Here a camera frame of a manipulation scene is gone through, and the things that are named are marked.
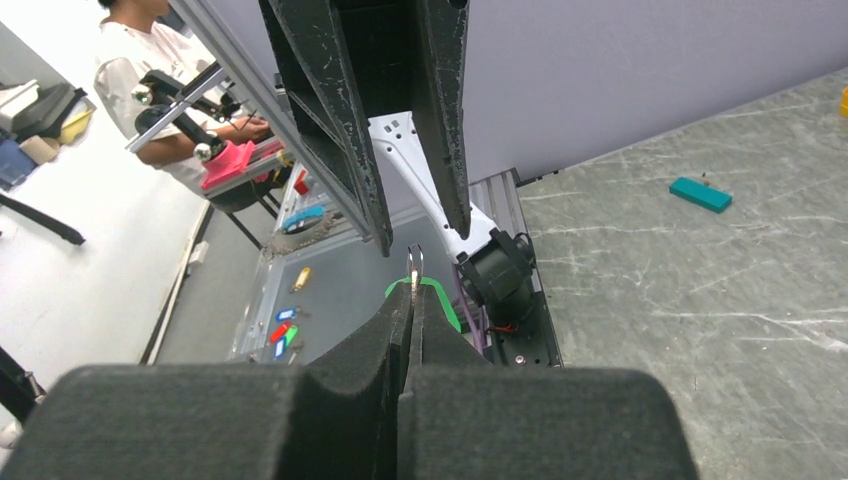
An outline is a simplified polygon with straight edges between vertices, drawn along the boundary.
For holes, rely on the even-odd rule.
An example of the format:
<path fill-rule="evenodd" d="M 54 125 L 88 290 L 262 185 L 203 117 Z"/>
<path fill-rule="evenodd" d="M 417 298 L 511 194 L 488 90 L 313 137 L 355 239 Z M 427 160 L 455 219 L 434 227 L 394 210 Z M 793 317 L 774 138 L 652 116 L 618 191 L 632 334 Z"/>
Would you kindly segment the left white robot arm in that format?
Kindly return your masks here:
<path fill-rule="evenodd" d="M 500 229 L 469 191 L 463 86 L 465 1 L 264 1 L 260 5 L 300 142 L 357 204 L 382 253 L 391 215 L 384 155 L 440 230 L 493 330 L 526 328 L 532 245 Z"/>

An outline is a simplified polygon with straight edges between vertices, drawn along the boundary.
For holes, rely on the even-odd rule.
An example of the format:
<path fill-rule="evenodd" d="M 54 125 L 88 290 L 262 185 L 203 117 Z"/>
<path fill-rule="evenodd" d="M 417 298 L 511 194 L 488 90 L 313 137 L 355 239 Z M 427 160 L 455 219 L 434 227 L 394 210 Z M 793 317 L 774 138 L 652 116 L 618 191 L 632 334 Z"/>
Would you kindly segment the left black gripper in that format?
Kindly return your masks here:
<path fill-rule="evenodd" d="M 463 87 L 468 1 L 263 1 L 300 142 L 349 222 L 389 256 L 367 118 L 411 111 L 446 222 L 470 236 Z"/>

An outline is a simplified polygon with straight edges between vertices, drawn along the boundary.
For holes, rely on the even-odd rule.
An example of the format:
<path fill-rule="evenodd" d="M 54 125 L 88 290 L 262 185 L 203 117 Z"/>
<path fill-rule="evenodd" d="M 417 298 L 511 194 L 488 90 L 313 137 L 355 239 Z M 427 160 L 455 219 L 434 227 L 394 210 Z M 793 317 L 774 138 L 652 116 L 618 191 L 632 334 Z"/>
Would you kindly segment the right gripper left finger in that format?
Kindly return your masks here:
<path fill-rule="evenodd" d="M 310 365 L 77 368 L 25 423 L 5 479 L 392 479 L 414 290 Z"/>

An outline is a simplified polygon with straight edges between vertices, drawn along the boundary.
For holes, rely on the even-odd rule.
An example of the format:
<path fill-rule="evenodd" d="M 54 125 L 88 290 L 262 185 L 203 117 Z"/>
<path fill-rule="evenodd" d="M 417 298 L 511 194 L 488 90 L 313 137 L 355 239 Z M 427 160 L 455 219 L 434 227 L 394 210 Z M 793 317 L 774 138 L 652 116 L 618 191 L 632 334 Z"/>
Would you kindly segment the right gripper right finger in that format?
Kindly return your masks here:
<path fill-rule="evenodd" d="M 398 406 L 402 479 L 695 479 L 676 407 L 653 376 L 621 368 L 509 368 L 414 296 Z"/>

